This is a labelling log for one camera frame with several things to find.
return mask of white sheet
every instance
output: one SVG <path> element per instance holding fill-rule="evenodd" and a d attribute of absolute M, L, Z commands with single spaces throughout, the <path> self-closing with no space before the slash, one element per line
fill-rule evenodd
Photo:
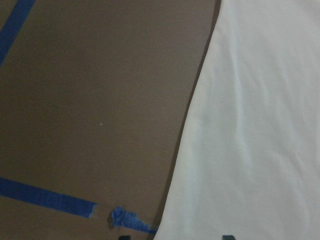
<path fill-rule="evenodd" d="M 222 0 L 155 240 L 320 240 L 319 185 L 320 0 Z"/>

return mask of white fabric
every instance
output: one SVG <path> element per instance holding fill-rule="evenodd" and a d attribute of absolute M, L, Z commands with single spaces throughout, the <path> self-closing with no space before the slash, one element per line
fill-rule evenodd
<path fill-rule="evenodd" d="M 222 0 L 155 240 L 222 235 L 320 240 L 320 0 Z"/>

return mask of blue tape strip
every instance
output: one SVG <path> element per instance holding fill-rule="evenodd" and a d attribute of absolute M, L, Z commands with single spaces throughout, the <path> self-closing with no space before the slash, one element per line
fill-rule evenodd
<path fill-rule="evenodd" d="M 137 214 L 125 211 L 121 206 L 118 206 L 111 213 L 113 225 L 115 227 L 125 227 L 129 229 L 138 230 L 148 234 L 156 234 L 157 230 L 152 230 L 150 227 L 138 219 Z"/>
<path fill-rule="evenodd" d="M 18 0 L 0 31 L 0 66 L 36 0 Z"/>
<path fill-rule="evenodd" d="M 0 177 L 0 195 L 30 204 L 90 218 L 97 205 L 73 196 L 44 190 Z"/>

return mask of torn tape piece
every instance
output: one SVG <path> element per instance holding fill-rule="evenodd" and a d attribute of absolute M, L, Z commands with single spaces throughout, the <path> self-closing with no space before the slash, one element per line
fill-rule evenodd
<path fill-rule="evenodd" d="M 112 213 L 114 227 L 125 227 L 137 231 L 145 232 L 148 234 L 156 234 L 157 230 L 153 230 L 148 224 L 138 219 L 137 214 L 125 211 L 121 206 L 115 208 Z"/>
<path fill-rule="evenodd" d="M 0 196 L 90 218 L 97 205 L 69 195 L 48 191 L 0 177 Z"/>
<path fill-rule="evenodd" d="M 36 0 L 18 0 L 0 31 L 0 66 Z"/>

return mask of black object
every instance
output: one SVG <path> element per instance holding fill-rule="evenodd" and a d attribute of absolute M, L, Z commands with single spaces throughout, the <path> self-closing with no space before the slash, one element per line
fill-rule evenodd
<path fill-rule="evenodd" d="M 118 240 L 131 240 L 131 236 L 120 236 Z"/>
<path fill-rule="evenodd" d="M 223 235 L 222 240 L 236 240 L 232 235 Z"/>

